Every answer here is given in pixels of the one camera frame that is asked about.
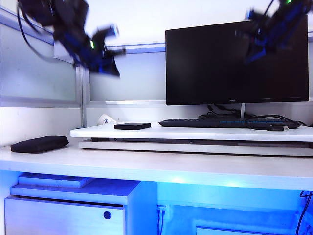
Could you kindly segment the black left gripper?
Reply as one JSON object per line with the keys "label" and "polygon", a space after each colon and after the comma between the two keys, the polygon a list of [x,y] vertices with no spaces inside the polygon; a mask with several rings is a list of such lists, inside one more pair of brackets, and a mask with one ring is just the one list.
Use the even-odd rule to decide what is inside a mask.
{"label": "black left gripper", "polygon": [[108,26],[98,30],[91,38],[83,29],[76,27],[55,30],[53,37],[68,51],[75,63],[81,64],[90,72],[120,76],[115,63],[115,56],[124,55],[126,49],[110,50],[105,39],[118,35],[116,26]]}

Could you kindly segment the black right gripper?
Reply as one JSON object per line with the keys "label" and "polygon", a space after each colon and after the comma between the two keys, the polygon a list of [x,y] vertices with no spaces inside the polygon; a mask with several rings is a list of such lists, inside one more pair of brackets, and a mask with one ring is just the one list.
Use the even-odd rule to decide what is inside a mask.
{"label": "black right gripper", "polygon": [[245,63],[258,60],[266,55],[266,50],[286,48],[290,33],[287,26],[270,17],[268,14],[247,13],[247,20],[253,21],[252,28],[248,31],[249,45]]}

